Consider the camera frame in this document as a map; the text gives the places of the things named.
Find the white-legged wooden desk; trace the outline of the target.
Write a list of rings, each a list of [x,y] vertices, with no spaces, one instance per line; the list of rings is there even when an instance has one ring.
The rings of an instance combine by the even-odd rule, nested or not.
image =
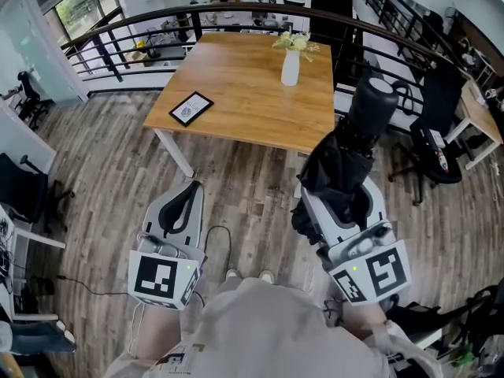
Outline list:
[[[504,139],[502,138],[498,125],[491,115],[491,111],[488,109],[487,104],[481,104],[482,98],[483,95],[476,82],[472,78],[468,79],[461,90],[461,97],[458,104],[462,111],[461,121],[449,131],[445,138],[448,143],[451,143],[469,125],[472,125],[491,140],[489,146],[484,148],[473,160],[470,160],[465,165],[467,171],[482,162],[483,159],[504,144]]]

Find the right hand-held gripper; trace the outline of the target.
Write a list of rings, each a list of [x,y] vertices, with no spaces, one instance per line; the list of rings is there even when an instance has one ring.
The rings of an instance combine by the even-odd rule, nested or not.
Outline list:
[[[383,194],[369,176],[350,203],[358,227],[338,226],[325,201],[304,187],[301,199],[317,234],[322,268],[349,303],[377,303],[410,285],[405,241],[396,238],[391,222],[385,220]]]

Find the black metal railing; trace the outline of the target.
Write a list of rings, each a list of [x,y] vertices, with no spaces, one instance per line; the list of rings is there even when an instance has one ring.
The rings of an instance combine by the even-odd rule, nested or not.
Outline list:
[[[388,31],[440,54],[460,69],[465,69],[444,36],[440,15],[433,12],[422,15],[404,0],[365,0],[365,4],[378,16],[378,23]]]

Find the dark wood-topped railing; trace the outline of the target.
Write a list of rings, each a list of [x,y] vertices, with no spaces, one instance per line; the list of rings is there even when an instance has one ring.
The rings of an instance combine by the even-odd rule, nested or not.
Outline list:
[[[123,76],[119,67],[127,68],[130,61],[117,64],[113,57],[123,57],[125,50],[119,46],[119,40],[110,39],[114,51],[106,49],[106,43],[101,40],[103,34],[110,34],[118,28],[145,23],[151,20],[175,17],[175,25],[159,29],[159,34],[192,31],[196,39],[200,39],[205,31],[242,30],[265,31],[280,34],[284,31],[279,25],[266,24],[224,24],[204,25],[201,16],[208,13],[249,13],[273,14],[301,17],[311,23],[322,23],[321,31],[313,31],[312,35],[318,43],[327,43],[331,47],[333,80],[335,82],[357,80],[362,69],[368,69],[394,80],[401,80],[411,87],[420,88],[420,78],[428,69],[441,61],[449,61],[457,66],[461,72],[465,66],[457,58],[449,44],[440,34],[435,35],[435,44],[431,47],[416,43],[408,35],[400,35],[377,25],[362,20],[330,13],[319,9],[305,7],[260,3],[260,2],[223,2],[216,4],[197,4],[191,6],[177,6],[169,9],[159,9],[142,13],[123,20],[115,21],[115,17],[122,13],[115,9],[98,25],[83,35],[72,39],[61,46],[67,58],[78,56],[88,50],[98,52],[98,60],[103,62],[104,69],[109,76],[120,80]]]

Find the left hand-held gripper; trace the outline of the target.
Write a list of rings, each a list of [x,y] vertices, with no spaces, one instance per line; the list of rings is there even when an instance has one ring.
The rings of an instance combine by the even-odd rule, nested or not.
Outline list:
[[[196,180],[166,191],[149,205],[144,232],[137,235],[139,247],[129,254],[130,296],[147,305],[186,308],[206,259],[198,248],[203,206],[204,189]]]

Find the black umbrella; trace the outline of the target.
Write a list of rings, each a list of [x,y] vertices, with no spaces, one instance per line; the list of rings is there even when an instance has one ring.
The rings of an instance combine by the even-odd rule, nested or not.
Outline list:
[[[362,77],[348,113],[317,144],[298,175],[301,186],[328,204],[345,226],[365,226],[371,201],[362,184],[372,170],[373,148],[397,109],[401,89],[407,98],[412,96],[404,81]]]

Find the person's left forearm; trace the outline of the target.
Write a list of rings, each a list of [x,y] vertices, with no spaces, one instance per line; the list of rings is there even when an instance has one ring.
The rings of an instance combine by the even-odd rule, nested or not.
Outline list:
[[[180,340],[180,311],[160,306],[146,306],[132,355],[135,358],[157,361]]]

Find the wooden table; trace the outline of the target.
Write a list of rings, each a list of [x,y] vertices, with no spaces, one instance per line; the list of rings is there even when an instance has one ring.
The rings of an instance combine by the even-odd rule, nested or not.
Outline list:
[[[176,145],[173,132],[310,153],[334,128],[331,48],[300,61],[298,82],[281,83],[286,54],[273,47],[275,37],[238,32],[204,34],[173,73],[147,115],[172,158],[191,177],[194,172]],[[187,127],[170,111],[198,92],[213,102]]]

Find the black picture frame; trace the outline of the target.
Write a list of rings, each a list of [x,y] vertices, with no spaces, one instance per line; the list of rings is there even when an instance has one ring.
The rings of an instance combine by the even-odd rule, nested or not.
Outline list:
[[[186,128],[213,105],[212,100],[195,91],[170,110],[169,115]]]

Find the large window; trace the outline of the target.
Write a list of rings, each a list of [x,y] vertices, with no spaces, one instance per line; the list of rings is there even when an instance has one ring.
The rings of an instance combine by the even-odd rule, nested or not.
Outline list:
[[[42,11],[59,46],[124,18],[119,0],[57,0]]]

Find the white box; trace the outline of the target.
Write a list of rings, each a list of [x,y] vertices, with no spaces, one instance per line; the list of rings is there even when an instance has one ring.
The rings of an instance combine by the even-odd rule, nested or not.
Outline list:
[[[443,137],[440,135],[438,131],[432,129],[424,129],[423,134],[425,138],[428,140],[428,144],[433,149],[436,150],[443,149],[446,146]]]

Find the white desk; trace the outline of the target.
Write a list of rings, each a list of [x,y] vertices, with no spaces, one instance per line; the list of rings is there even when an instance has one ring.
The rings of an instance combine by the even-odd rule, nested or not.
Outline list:
[[[7,264],[9,265],[9,272],[7,274],[7,282],[14,283],[14,265],[19,265],[14,260],[14,254],[17,247],[17,240],[19,238],[25,239],[27,242],[30,240],[37,243],[43,243],[48,246],[53,246],[58,249],[65,250],[66,244],[54,239],[43,237],[39,234],[25,230],[15,225],[11,220],[8,213],[0,205],[0,221],[5,221],[7,224],[7,232],[5,237],[5,250],[7,252]],[[58,321],[59,317],[56,313],[16,313],[14,309],[14,289],[8,288],[4,283],[0,283],[0,307],[5,312],[10,322],[23,321],[23,322],[43,322],[43,321]]]

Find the black office chair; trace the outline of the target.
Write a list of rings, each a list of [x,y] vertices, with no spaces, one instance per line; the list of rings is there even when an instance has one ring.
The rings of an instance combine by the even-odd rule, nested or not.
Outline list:
[[[0,153],[0,204],[9,208],[9,216],[27,224],[43,221],[44,232],[52,234],[56,222],[64,232],[69,230],[59,212],[59,205],[75,192],[63,188],[60,180],[49,181],[49,176],[24,155],[20,164]]]
[[[31,85],[28,72],[19,72],[17,79],[25,95],[25,99],[17,104],[20,108],[19,118],[22,121],[29,120],[29,128],[35,132],[39,128],[40,117],[49,113],[48,105],[51,100],[40,98],[40,94]]]
[[[424,200],[424,179],[430,180],[432,187],[440,184],[461,182],[461,169],[458,164],[458,147],[448,143],[445,138],[450,131],[457,109],[465,78],[460,70],[452,64],[438,64],[429,69],[424,76],[424,103],[421,115],[410,125],[410,148],[397,142],[393,150],[399,150],[409,160],[411,166],[395,170],[388,175],[393,182],[397,176],[414,173],[417,176],[418,194],[413,200],[419,206]],[[447,158],[449,172],[445,173],[433,149],[423,134],[424,129],[438,131],[446,146],[441,149]]]

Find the person's right forearm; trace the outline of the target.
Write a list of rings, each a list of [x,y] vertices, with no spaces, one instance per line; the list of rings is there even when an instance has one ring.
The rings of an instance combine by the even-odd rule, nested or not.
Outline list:
[[[373,328],[386,323],[386,315],[378,303],[360,306],[343,303],[342,326],[361,340],[370,337]]]

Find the black mesh chair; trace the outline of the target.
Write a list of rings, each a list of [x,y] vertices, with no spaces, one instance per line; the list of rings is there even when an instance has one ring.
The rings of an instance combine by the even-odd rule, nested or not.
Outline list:
[[[439,310],[438,306],[428,308],[416,302],[403,307],[394,301],[386,317],[407,335],[432,332],[459,321],[461,331],[455,340],[468,343],[478,357],[489,338],[504,335],[504,278],[478,291],[457,309],[447,313]]]

